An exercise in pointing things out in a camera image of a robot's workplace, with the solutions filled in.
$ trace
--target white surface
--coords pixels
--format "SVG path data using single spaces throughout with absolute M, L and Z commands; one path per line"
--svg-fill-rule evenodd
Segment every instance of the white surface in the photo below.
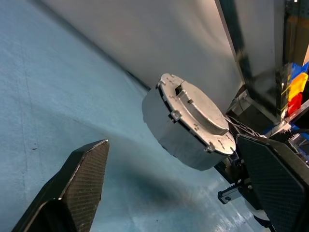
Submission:
M 146 85 L 172 73 L 225 111 L 241 78 L 214 0 L 43 0 Z

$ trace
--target yellow bin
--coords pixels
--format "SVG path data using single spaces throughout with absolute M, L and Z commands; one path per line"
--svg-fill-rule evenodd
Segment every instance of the yellow bin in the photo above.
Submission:
M 298 93 L 301 93 L 305 89 L 306 82 L 308 80 L 308 75 L 302 72 L 300 75 L 295 77 L 291 83 L 291 89 L 289 94 L 289 102 L 295 97 Z

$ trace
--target metal cylinder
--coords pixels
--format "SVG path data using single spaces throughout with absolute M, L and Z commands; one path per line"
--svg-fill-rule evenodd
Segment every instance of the metal cylinder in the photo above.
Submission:
M 236 145 L 218 107 L 196 86 L 164 74 L 142 102 L 144 122 L 170 154 L 198 170 L 207 170 Z

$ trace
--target light blue floor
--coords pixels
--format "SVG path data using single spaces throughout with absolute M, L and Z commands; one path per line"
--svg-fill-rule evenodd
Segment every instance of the light blue floor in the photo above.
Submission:
M 211 169 L 184 166 L 142 120 L 145 90 L 43 5 L 0 1 L 0 231 L 74 149 L 111 144 L 92 232 L 262 231 Z

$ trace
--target blue floor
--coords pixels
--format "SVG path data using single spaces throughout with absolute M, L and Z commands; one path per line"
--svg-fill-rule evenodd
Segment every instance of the blue floor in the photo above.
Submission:
M 74 149 L 109 139 L 92 232 L 263 230 L 214 170 L 184 166 L 142 120 L 146 90 L 44 5 L 0 4 L 0 231 Z

